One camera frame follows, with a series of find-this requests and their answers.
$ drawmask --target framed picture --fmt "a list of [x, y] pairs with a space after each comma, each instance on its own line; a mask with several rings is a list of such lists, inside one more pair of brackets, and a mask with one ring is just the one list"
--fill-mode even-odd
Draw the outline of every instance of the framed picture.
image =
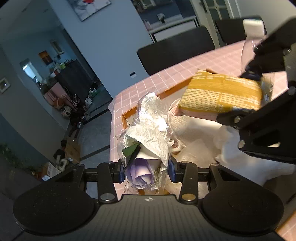
[[81, 21], [111, 4], [110, 0], [68, 0]]
[[50, 44], [52, 45], [52, 47], [57, 52], [57, 55], [61, 55], [61, 54], [64, 53], [64, 51], [61, 49], [61, 47], [59, 46], [59, 44], [57, 43], [57, 41], [52, 40], [52, 41], [50, 41]]
[[47, 51], [39, 53], [39, 57], [43, 60], [46, 66], [53, 62]]
[[8, 83], [6, 78], [3, 78], [0, 80], [0, 92], [3, 93], [10, 87], [10, 84]]

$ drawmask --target green leaf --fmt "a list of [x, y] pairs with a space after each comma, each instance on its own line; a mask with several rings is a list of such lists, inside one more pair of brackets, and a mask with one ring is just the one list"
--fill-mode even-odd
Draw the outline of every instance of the green leaf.
[[131, 145], [125, 149], [122, 150], [122, 153], [124, 154], [124, 156], [130, 156], [136, 149], [136, 147], [140, 145], [140, 143], [137, 143], [137, 144], [134, 144], [134, 145]]

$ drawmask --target window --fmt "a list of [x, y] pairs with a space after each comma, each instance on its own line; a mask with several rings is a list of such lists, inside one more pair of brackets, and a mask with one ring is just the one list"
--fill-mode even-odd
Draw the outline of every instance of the window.
[[27, 76], [29, 76], [35, 83], [42, 83], [41, 75], [29, 60], [21, 62], [20, 65]]

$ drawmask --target white wall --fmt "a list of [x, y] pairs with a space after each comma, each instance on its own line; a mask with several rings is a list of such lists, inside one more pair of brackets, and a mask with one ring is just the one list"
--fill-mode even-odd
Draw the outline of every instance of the white wall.
[[296, 17], [296, 7], [289, 0], [230, 0], [237, 2], [241, 16], [260, 15], [267, 33], [276, 30], [287, 19]]
[[[39, 57], [39, 53], [47, 51], [52, 59], [57, 55], [54, 48], [51, 46], [50, 41], [55, 39], [59, 43], [62, 35], [57, 33], [57, 28], [52, 31], [29, 34], [27, 36], [22, 36], [16, 39], [11, 39], [1, 43], [1, 46], [7, 55], [10, 63], [13, 65], [16, 73], [21, 78], [23, 84], [30, 90], [33, 96], [39, 101], [39, 103], [44, 107], [44, 109], [53, 117], [53, 119], [58, 122], [58, 124], [66, 130], [69, 125], [69, 120], [63, 118], [59, 111], [55, 110], [49, 103], [45, 100], [41, 94], [39, 87], [24, 73], [20, 66], [20, 62], [25, 59], [29, 59], [34, 67], [37, 69], [39, 74], [46, 78], [50, 75], [49, 66], [46, 66], [43, 60]], [[76, 59], [74, 53], [68, 54], [66, 48], [66, 42], [60, 44], [62, 50], [65, 51], [61, 55], [61, 62], [66, 59]]]
[[0, 94], [0, 113], [30, 145], [52, 160], [65, 131], [22, 84], [2, 48], [0, 63], [0, 79], [6, 77], [11, 85]]
[[48, 1], [112, 97], [148, 77], [136, 52], [152, 40], [130, 0], [112, 0], [83, 22], [67, 0]]

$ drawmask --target purple rose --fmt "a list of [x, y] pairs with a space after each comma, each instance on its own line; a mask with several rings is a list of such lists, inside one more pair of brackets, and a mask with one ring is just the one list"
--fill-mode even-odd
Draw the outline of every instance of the purple rose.
[[151, 166], [148, 161], [143, 158], [134, 159], [132, 164], [126, 169], [125, 175], [138, 189], [144, 189], [149, 184], [155, 184], [154, 173]]

